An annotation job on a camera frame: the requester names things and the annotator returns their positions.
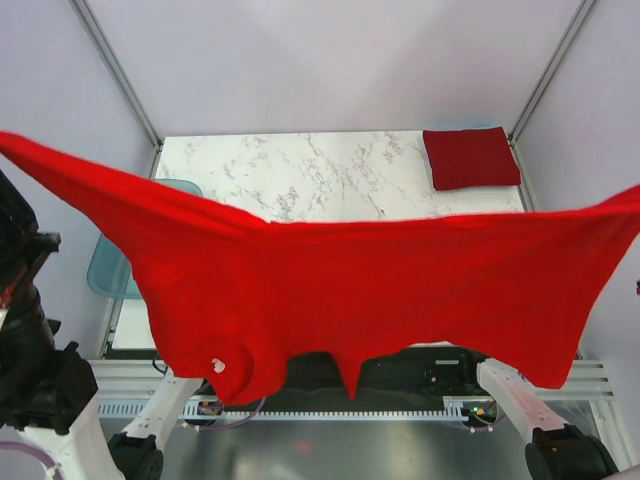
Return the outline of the bright red t shirt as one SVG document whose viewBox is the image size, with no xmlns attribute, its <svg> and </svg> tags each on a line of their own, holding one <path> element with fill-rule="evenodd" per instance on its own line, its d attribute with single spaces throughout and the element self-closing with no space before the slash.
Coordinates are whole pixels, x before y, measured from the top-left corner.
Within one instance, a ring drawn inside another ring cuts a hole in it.
<svg viewBox="0 0 640 480">
<path fill-rule="evenodd" d="M 440 341 L 559 388 L 639 233 L 637 188 L 568 211 L 277 223 L 13 133 L 1 152 L 124 253 L 161 357 L 228 405 L 278 391 L 307 352 L 354 394 L 365 361 Z"/>
</svg>

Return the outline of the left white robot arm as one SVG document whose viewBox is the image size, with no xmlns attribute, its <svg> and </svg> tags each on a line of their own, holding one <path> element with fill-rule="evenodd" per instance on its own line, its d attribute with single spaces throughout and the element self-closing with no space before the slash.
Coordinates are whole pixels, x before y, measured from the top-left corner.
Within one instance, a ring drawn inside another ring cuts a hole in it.
<svg viewBox="0 0 640 480">
<path fill-rule="evenodd" d="M 1 180 L 1 423 L 20 435 L 4 450 L 40 460 L 54 479 L 157 479 L 167 440 L 199 379 L 168 373 L 140 414 L 105 438 L 98 385 L 75 342 L 58 349 L 60 324 L 46 317 L 34 278 L 59 248 L 35 213 Z"/>
</svg>

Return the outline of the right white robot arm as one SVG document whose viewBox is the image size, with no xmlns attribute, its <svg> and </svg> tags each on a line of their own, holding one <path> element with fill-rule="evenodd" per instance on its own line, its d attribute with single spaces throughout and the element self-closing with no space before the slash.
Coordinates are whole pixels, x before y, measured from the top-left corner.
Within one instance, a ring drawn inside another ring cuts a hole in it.
<svg viewBox="0 0 640 480">
<path fill-rule="evenodd" d="M 534 479 L 636 479 L 639 476 L 638 437 L 620 420 L 609 420 L 613 433 L 630 437 L 629 459 L 611 443 L 583 434 L 554 413 L 535 388 L 561 388 L 574 372 L 570 360 L 576 348 L 603 366 L 614 396 L 639 406 L 639 363 L 628 353 L 623 335 L 639 333 L 639 286 L 621 270 L 597 298 L 584 289 L 551 288 L 549 282 L 512 287 L 483 302 L 484 316 L 497 323 L 495 340 L 482 338 L 476 348 L 486 360 L 476 368 L 477 380 L 516 427 L 525 446 L 525 460 Z M 630 366 L 622 362 L 627 360 Z"/>
</svg>

